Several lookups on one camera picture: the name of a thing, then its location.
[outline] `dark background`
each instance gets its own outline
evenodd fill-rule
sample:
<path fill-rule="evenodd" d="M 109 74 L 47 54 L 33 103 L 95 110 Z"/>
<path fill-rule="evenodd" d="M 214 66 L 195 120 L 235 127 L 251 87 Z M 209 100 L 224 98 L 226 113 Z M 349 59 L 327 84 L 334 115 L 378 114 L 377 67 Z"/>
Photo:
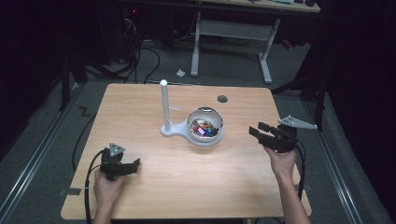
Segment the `dark background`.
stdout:
<path fill-rule="evenodd" d="M 312 45 L 296 79 L 312 74 L 327 78 L 327 92 L 346 137 L 395 221 L 395 3 L 318 3 L 328 20 L 282 20 L 276 42 L 288 39 L 293 45 Z M 62 60 L 70 50 L 97 63 L 109 63 L 123 57 L 125 44 L 122 11 L 115 5 L 46 0 L 0 4 L 0 152 L 4 158 L 59 80 Z M 138 13 L 139 32 L 170 44 L 173 31 L 184 34 L 192 17 L 191 12 L 148 8 Z M 305 91 L 317 84 L 313 79 L 297 88 Z"/>

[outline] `table leg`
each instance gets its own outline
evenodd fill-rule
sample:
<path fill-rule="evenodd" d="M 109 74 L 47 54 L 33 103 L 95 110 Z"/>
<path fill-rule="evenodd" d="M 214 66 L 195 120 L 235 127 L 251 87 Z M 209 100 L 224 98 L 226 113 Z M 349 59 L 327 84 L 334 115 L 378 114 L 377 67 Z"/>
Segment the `table leg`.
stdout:
<path fill-rule="evenodd" d="M 192 54 L 191 62 L 191 76 L 198 77 L 198 65 L 199 65 L 199 37 L 201 33 L 201 12 L 197 12 L 197 22 L 195 25 L 195 45 L 194 52 Z"/>
<path fill-rule="evenodd" d="M 269 34 L 269 37 L 267 40 L 267 45 L 265 46 L 264 52 L 259 54 L 260 66 L 262 67 L 262 75 L 264 76 L 264 82 L 266 84 L 272 83 L 271 74 L 270 74 L 270 71 L 268 70 L 267 57 L 268 57 L 268 53 L 270 52 L 271 46 L 274 42 L 274 38 L 275 38 L 277 27 L 279 26 L 279 23 L 280 23 L 280 19 L 275 20 L 274 25 L 270 31 L 270 34 Z"/>

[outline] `dark circle on table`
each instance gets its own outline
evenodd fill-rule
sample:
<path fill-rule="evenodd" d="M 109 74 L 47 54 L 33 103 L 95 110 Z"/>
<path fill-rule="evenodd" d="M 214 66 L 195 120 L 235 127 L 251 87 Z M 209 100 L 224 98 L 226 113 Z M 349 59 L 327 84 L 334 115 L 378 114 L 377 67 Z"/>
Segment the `dark circle on table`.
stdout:
<path fill-rule="evenodd" d="M 220 95 L 220 96 L 218 96 L 218 101 L 220 103 L 226 103 L 228 101 L 228 98 L 225 95 Z"/>

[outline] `white stand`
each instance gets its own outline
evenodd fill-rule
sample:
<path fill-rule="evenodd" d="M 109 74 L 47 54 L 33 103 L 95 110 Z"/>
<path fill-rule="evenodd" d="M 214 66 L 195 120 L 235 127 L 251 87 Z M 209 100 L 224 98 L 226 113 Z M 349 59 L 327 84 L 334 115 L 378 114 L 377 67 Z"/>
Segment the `white stand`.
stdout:
<path fill-rule="evenodd" d="M 197 22 L 195 27 L 195 45 L 192 54 L 191 76 L 198 76 L 199 66 L 199 39 L 200 35 L 218 35 L 226 37 L 236 37 L 244 39 L 263 40 L 267 44 L 263 53 L 259 54 L 259 61 L 262 67 L 262 75 L 266 84 L 271 84 L 272 79 L 268 70 L 267 56 L 274 42 L 277 27 L 280 19 L 275 20 L 273 26 L 263 26 L 254 24 L 244 24 L 227 21 L 209 21 L 201 20 L 201 13 L 197 13 Z"/>
<path fill-rule="evenodd" d="M 224 131 L 219 132 L 216 138 L 214 138 L 210 142 L 200 142 L 192 137 L 186 119 L 181 123 L 172 124 L 169 116 L 168 88 L 167 88 L 166 80 L 162 80 L 160 85 L 163 93 L 163 115 L 165 121 L 165 124 L 161 127 L 161 133 L 163 134 L 163 136 L 165 137 L 171 137 L 175 135 L 182 136 L 198 147 L 211 147 L 221 140 L 221 138 L 224 135 Z"/>

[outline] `gray carpet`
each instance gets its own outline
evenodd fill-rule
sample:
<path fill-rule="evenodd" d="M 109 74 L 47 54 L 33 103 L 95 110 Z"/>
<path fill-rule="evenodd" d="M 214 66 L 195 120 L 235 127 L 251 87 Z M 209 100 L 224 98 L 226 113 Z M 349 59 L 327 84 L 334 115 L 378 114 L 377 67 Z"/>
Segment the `gray carpet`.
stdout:
<path fill-rule="evenodd" d="M 190 77 L 191 42 L 183 41 L 173 47 L 162 43 L 145 42 L 144 47 L 155 46 L 160 56 L 160 65 L 148 78 L 148 83 L 155 83 L 161 79 L 168 82 L 193 85 L 218 85 L 264 87 L 274 89 L 289 81 L 295 74 L 309 50 L 309 46 L 298 46 L 287 50 L 280 45 L 274 45 L 268 57 L 273 84 L 263 82 L 258 64 L 257 53 L 260 52 L 262 42 L 246 42 L 229 40 L 231 43 L 207 42 L 201 50 L 200 74 Z M 142 83 L 146 75 L 155 68 L 158 57 L 150 50 L 142 49 L 139 65 L 137 66 L 137 80 L 132 74 L 127 83 Z M 118 70 L 122 64 L 114 63 L 112 70 Z M 178 69 L 186 72 L 184 77 L 178 77 Z M 64 191 L 69 187 L 73 175 L 72 156 L 80 134 L 98 110 L 106 86 L 109 83 L 120 82 L 101 75 L 90 75 L 85 86 L 73 90 L 74 97 L 67 113 L 59 112 L 61 105 L 61 85 L 58 84 L 51 92 L 46 102 L 37 109 L 29 120 L 29 125 L 21 135 L 19 141 L 1 161 L 0 169 L 0 202 L 9 202 L 8 194 L 12 192 L 19 177 L 23 175 L 30 159 L 37 149 L 44 148 L 42 161 L 37 162 L 36 170 L 31 172 L 32 179 L 28 179 L 24 192 L 15 199 L 15 207 L 10 208 L 4 223 L 85 223 L 81 221 L 63 220 L 61 210 L 64 203 Z M 275 95 L 276 106 L 280 117 L 292 115 L 297 119 L 312 122 L 312 105 L 315 102 L 301 102 L 297 91 L 285 91 Z M 323 114 L 323 133 L 313 130 L 299 130 L 298 136 L 306 148 L 306 180 L 305 187 L 309 202 L 312 206 L 311 220 L 313 223 L 391 223 L 390 218 L 377 199 L 370 181 L 367 179 L 359 162 L 356 160 L 348 144 L 341 125 L 332 109 L 329 97 L 325 102 Z M 59 122 L 58 131 L 51 136 L 46 147 L 40 145 L 45 138 L 46 131 L 52 122 L 64 116 Z M 91 125 L 82 135 L 76 153 L 76 162 L 84 148 Z M 343 181 L 349 190 L 349 195 L 357 208 L 359 220 L 351 221 L 350 215 L 340 200 L 336 180 L 332 178 L 332 168 L 327 163 L 328 154 L 323 149 L 323 142 L 330 149 L 340 171 Z M 1 208 L 2 214 L 7 206 Z M 278 223 L 274 218 L 260 218 L 258 223 Z"/>

